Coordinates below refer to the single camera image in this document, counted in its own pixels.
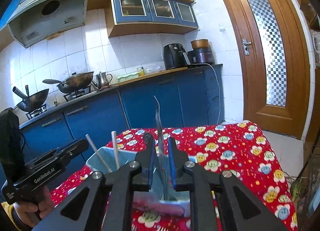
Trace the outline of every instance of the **red tablecloth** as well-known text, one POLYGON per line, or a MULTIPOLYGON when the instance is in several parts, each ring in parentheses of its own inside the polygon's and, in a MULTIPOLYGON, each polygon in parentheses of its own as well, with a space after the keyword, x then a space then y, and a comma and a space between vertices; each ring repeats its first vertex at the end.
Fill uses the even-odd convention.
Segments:
MULTIPOLYGON (((140 151, 145 148, 142 136, 150 132, 157 139, 155 129, 131 129, 117 136, 118 148, 140 151)), ((283 221, 288 230, 297 230, 297 217, 284 173, 274 151, 258 126, 250 121, 239 124, 164 129, 164 143, 173 136, 177 147, 196 156, 197 163, 206 170, 220 173, 231 170, 261 201, 283 221)), ((91 170, 84 166, 51 192, 58 205, 70 194, 91 170)), ((159 215, 156 212, 132 210, 132 223, 139 231, 185 230, 189 218, 159 215)))

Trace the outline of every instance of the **range hood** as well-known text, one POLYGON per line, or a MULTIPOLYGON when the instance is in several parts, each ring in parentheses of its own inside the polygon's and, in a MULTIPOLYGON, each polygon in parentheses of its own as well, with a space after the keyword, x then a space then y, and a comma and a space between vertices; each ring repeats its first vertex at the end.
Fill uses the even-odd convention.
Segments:
POLYGON ((84 25, 87 0, 25 0, 8 21, 12 37, 25 48, 84 25))

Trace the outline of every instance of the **metal kettle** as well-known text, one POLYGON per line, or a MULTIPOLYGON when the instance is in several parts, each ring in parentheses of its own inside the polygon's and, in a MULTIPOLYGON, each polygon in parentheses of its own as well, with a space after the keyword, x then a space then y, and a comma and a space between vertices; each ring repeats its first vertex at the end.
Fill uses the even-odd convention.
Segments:
POLYGON ((97 88, 102 88, 103 86, 108 86, 112 80, 112 75, 107 74, 107 72, 99 72, 99 74, 96 75, 96 80, 97 82, 94 82, 92 80, 92 83, 97 87, 97 88))

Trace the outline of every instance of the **checkered glass panel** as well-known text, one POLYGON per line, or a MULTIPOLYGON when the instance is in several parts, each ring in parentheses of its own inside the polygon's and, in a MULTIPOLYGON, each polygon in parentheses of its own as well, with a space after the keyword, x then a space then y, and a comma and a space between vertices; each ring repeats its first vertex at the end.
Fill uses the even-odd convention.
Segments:
POLYGON ((282 38, 275 14, 268 0, 248 0, 248 2, 257 22, 266 64, 266 103, 285 106, 287 72, 282 38))

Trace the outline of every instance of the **gas stove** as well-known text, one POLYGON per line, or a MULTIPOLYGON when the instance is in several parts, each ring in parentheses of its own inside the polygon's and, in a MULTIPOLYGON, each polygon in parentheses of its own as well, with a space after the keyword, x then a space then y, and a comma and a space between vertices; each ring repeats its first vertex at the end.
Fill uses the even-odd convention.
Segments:
POLYGON ((87 88, 77 90, 73 93, 65 94, 63 97, 68 102, 68 101, 71 101, 71 100, 76 99, 78 97, 81 97, 83 95, 86 95, 86 94, 90 93, 90 91, 91 91, 91 86, 88 86, 87 88))
POLYGON ((39 114, 44 113, 45 111, 47 111, 47 104, 43 104, 39 109, 36 109, 32 112, 26 113, 26 116, 28 118, 28 120, 31 120, 32 118, 35 118, 36 116, 38 116, 39 114))

